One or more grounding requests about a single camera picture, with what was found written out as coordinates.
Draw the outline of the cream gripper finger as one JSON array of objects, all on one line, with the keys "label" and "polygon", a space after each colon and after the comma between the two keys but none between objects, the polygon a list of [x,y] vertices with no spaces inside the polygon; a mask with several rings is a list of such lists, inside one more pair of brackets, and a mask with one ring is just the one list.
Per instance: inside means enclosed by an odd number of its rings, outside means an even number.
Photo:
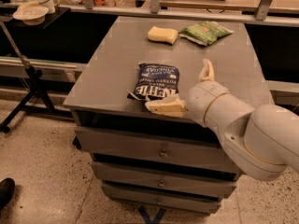
[{"label": "cream gripper finger", "polygon": [[151,113],[168,117],[183,118],[186,114],[185,101],[178,94],[167,96],[161,100],[148,101],[145,107]]},{"label": "cream gripper finger", "polygon": [[214,68],[213,68],[212,62],[209,59],[203,60],[203,68],[202,68],[198,78],[201,82],[215,80]]}]

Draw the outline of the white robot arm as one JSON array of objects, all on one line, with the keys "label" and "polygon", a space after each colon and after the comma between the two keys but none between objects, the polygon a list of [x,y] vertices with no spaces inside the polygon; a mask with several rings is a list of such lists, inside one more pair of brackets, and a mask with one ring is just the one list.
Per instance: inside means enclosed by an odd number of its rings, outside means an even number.
[{"label": "white robot arm", "polygon": [[215,81],[210,60],[203,60],[199,83],[185,99],[177,94],[147,101],[158,115],[192,119],[216,134],[228,157],[257,180],[277,179],[286,168],[299,172],[299,117],[278,105],[254,108]]}]

